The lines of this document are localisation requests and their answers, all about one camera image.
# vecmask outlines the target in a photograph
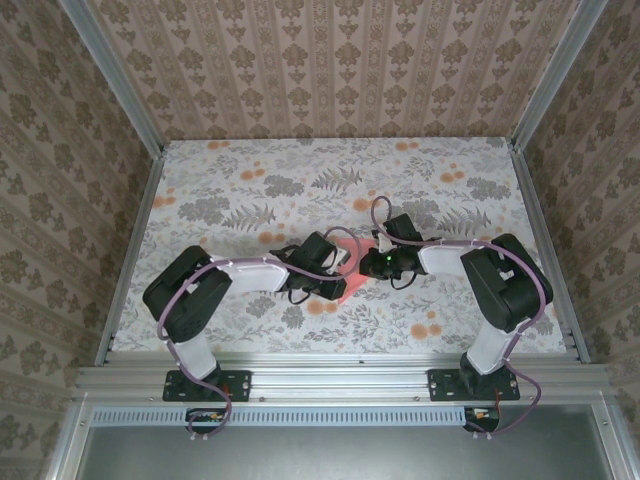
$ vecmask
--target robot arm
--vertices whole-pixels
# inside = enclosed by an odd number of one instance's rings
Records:
[[[392,218],[383,226],[395,238],[423,241],[407,214]],[[503,367],[504,355],[520,326],[540,308],[533,280],[516,262],[489,248],[390,243],[381,241],[381,248],[369,250],[360,262],[362,275],[393,281],[399,280],[402,272],[412,271],[414,275],[443,273],[468,278],[486,319],[460,362],[461,378],[470,395],[476,395],[490,384],[489,376]],[[519,257],[542,284],[546,304],[553,300],[549,281],[515,236],[504,234],[491,243]]]
[[[267,259],[278,262],[266,263]],[[301,246],[291,245],[272,251],[256,258],[255,262],[234,264],[230,261],[206,272],[178,298],[163,325],[180,363],[198,380],[215,385],[220,366],[209,348],[204,329],[225,295],[300,289],[334,300],[343,295],[345,280],[315,280],[289,270],[287,266],[318,275],[334,276],[337,267],[348,259],[347,250],[313,233]],[[149,285],[142,298],[156,321],[159,321],[169,300],[184,282],[197,270],[216,260],[221,258],[209,256],[199,246],[191,246]]]

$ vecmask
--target damask wallpaper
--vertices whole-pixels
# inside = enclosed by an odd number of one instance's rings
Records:
[[[577,0],[90,0],[165,141],[510,136]]]
[[[54,448],[148,168],[58,4],[0,2],[0,479],[37,478]]]
[[[609,1],[525,154],[591,353],[640,440],[640,2]]]

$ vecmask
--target floral tablecloth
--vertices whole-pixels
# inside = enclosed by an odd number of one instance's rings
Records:
[[[117,351],[164,349],[142,293],[189,245],[246,257],[332,225],[370,238],[369,207],[379,194],[425,238],[511,232],[538,259],[502,138],[183,141],[164,158]],[[274,293],[228,296],[206,334],[214,351],[462,352],[483,321],[465,278],[428,275],[402,291],[371,279],[342,305],[316,297],[294,306]],[[565,351],[552,305],[518,350]]]

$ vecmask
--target black mounting bracket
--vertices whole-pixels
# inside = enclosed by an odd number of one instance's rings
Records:
[[[457,368],[434,369],[427,371],[429,396],[432,402],[451,401],[495,401],[496,393],[500,400],[520,400],[520,389],[516,376],[506,368],[486,375],[486,387],[472,395]]]
[[[216,386],[232,402],[248,402],[251,394],[251,371],[222,370]],[[165,402],[224,402],[217,393],[193,383],[180,370],[167,372],[162,392]]]

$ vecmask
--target purple cable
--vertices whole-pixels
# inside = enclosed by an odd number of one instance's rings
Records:
[[[336,226],[336,227],[331,227],[329,230],[327,230],[327,232],[324,234],[324,236],[326,237],[327,235],[329,235],[329,233],[331,233],[331,232],[333,232],[335,230],[341,230],[343,232],[346,232],[347,234],[349,234],[354,239],[354,241],[356,243],[356,249],[357,249],[357,252],[358,252],[357,258],[360,258],[361,254],[362,254],[362,245],[360,244],[360,240],[358,240],[358,237],[356,237],[355,233],[353,233],[348,228]],[[200,270],[196,271],[193,275],[191,275],[188,279],[186,279],[184,281],[182,286],[180,286],[178,291],[176,291],[176,293],[169,299],[169,301],[167,302],[167,305],[164,307],[164,310],[162,311],[162,314],[160,315],[160,318],[158,319],[158,324],[157,324],[157,327],[156,327],[156,333],[158,334],[158,338],[160,338],[160,340],[162,340],[167,345],[167,348],[169,349],[169,352],[171,352],[171,355],[173,356],[174,360],[176,361],[178,367],[180,368],[180,370],[182,371],[182,373],[184,374],[185,377],[187,377],[193,383],[195,383],[197,385],[200,385],[201,387],[207,388],[207,389],[217,393],[225,401],[225,404],[226,404],[225,416],[222,419],[222,421],[220,422],[220,424],[211,433],[209,433],[208,436],[217,435],[222,430],[222,428],[227,424],[227,422],[229,421],[229,418],[231,417],[231,411],[232,411],[232,408],[233,408],[231,399],[229,398],[229,395],[227,395],[225,392],[223,392],[221,389],[219,389],[215,385],[212,385],[212,384],[207,383],[207,382],[203,382],[202,380],[200,380],[200,379],[196,378],[195,376],[193,376],[191,374],[191,372],[189,372],[189,370],[187,370],[187,368],[184,367],[184,365],[182,365],[182,362],[180,361],[180,357],[178,356],[178,352],[176,351],[173,342],[171,341],[171,339],[169,338],[168,335],[164,334],[164,331],[163,331],[164,330],[164,324],[167,321],[167,317],[169,316],[169,313],[171,313],[171,310],[173,310],[173,307],[175,307],[176,303],[178,302],[178,299],[187,291],[187,289],[189,288],[190,285],[195,283],[205,273],[207,273],[207,272],[209,272],[209,271],[211,271],[211,270],[213,270],[215,268],[222,267],[222,266],[262,265],[262,264],[275,265],[275,266],[278,266],[278,267],[284,267],[287,270],[292,270],[294,272],[301,273],[303,275],[306,275],[308,277],[314,278],[316,280],[334,281],[334,282],[338,281],[338,280],[342,280],[342,279],[348,277],[349,275],[354,273],[359,268],[358,262],[356,262],[355,265],[351,268],[351,270],[349,270],[347,273],[343,273],[341,275],[335,275],[335,276],[325,276],[325,275],[317,275],[315,273],[307,272],[306,270],[303,270],[301,268],[295,267],[293,265],[287,265],[286,263],[283,263],[283,262],[281,262],[279,260],[276,260],[276,259],[263,258],[263,257],[259,257],[259,258],[236,258],[236,259],[214,260],[213,262],[211,262],[211,263],[205,265],[204,267],[202,267]],[[189,430],[189,433],[191,433],[192,436],[196,435],[196,433],[193,431],[193,421],[194,421],[195,417],[197,417],[197,416],[198,415],[193,415],[189,419],[189,423],[188,423],[188,426],[187,426],[187,429]]]
[[[376,207],[376,204],[380,200],[384,200],[385,202],[387,202],[387,205],[389,207],[389,211],[387,213],[387,220],[389,220],[391,218],[391,210],[393,208],[392,205],[391,205],[391,200],[389,200],[389,198],[384,196],[384,195],[380,195],[380,196],[376,197],[373,200],[372,204],[371,204],[371,220],[373,221],[373,224],[375,225],[376,229],[378,229],[378,231],[382,235],[387,237],[389,240],[392,240],[392,241],[394,241],[396,243],[401,243],[401,244],[404,244],[404,245],[415,245],[415,246],[421,246],[421,247],[429,246],[429,245],[433,245],[433,246],[444,245],[444,246],[455,246],[455,247],[471,246],[471,247],[489,248],[489,249],[495,250],[496,252],[501,253],[505,257],[510,258],[511,260],[513,260],[520,268],[522,268],[522,270],[529,276],[529,278],[531,278],[531,281],[535,285],[536,290],[538,291],[538,296],[540,297],[540,308],[538,309],[536,314],[533,317],[531,317],[531,320],[529,320],[528,322],[523,323],[522,326],[518,329],[518,331],[516,332],[516,335],[513,337],[513,339],[511,340],[511,342],[507,346],[507,349],[505,350],[504,355],[502,356],[502,359],[504,360],[504,365],[514,375],[526,380],[527,382],[529,382],[530,384],[532,384],[536,388],[536,391],[537,391],[536,396],[533,399],[533,401],[531,402],[531,404],[524,411],[524,413],[515,422],[513,422],[511,425],[509,425],[507,427],[504,427],[504,428],[501,428],[499,430],[496,430],[496,431],[492,432],[491,434],[489,434],[488,432],[485,432],[484,429],[482,429],[478,425],[469,422],[469,424],[471,426],[473,426],[474,428],[479,429],[481,433],[485,433],[487,436],[489,436],[489,435],[499,435],[501,433],[505,433],[505,432],[511,430],[515,426],[517,426],[520,423],[522,423],[525,418],[527,418],[529,413],[531,413],[531,411],[538,405],[538,402],[540,401],[540,398],[542,397],[542,388],[540,387],[540,384],[537,383],[532,378],[528,377],[527,375],[525,375],[525,374],[519,372],[518,370],[516,370],[515,368],[513,368],[513,366],[511,366],[511,364],[509,363],[509,355],[511,355],[511,353],[513,352],[513,349],[516,347],[516,345],[517,345],[518,341],[520,340],[520,337],[522,336],[523,332],[527,328],[529,328],[531,325],[536,323],[542,317],[542,315],[544,315],[544,309],[545,309],[545,306],[547,304],[547,299],[546,299],[546,296],[544,294],[544,288],[542,287],[542,283],[540,282],[540,280],[536,276],[535,272],[524,262],[524,260],[522,260],[517,255],[513,254],[509,250],[507,250],[505,248],[502,248],[502,247],[500,247],[498,245],[494,245],[493,243],[482,242],[482,241],[478,241],[478,240],[436,240],[436,241],[431,241],[431,242],[414,242],[414,241],[409,241],[409,240],[403,240],[401,238],[397,238],[397,237],[394,237],[393,235],[388,234],[387,231],[384,229],[384,227],[382,225],[380,225],[378,220],[376,220],[376,216],[375,216],[375,207]]]

